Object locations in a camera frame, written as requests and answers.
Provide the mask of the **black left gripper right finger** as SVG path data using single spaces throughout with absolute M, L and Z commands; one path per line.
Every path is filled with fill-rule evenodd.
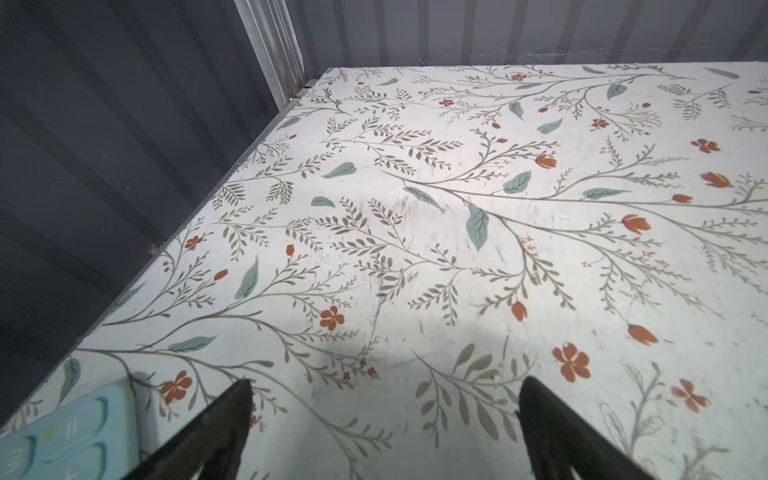
M 522 383 L 517 416 L 537 480 L 650 477 L 533 376 Z

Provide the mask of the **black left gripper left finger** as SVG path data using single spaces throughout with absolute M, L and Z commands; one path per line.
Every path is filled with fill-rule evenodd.
M 251 383 L 244 379 L 236 381 L 126 478 L 236 478 L 252 408 Z

